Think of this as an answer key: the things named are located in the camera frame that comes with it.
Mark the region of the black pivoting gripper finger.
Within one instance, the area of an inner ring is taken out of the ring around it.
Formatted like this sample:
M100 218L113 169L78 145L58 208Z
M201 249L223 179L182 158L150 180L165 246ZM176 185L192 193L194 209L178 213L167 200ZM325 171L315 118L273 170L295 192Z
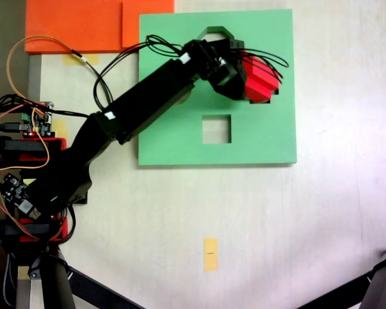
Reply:
M241 76L234 76L229 80L222 80L221 82L212 83L212 87L216 93L236 101L244 100L244 86L245 81Z

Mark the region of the black static gripper finger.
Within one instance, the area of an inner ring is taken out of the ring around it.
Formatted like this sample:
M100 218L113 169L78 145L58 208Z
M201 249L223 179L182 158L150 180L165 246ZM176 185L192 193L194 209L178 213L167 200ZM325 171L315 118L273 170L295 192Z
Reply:
M243 52L241 51L237 53L237 71L239 75L239 93L241 94L240 99L245 99L247 74L243 65Z

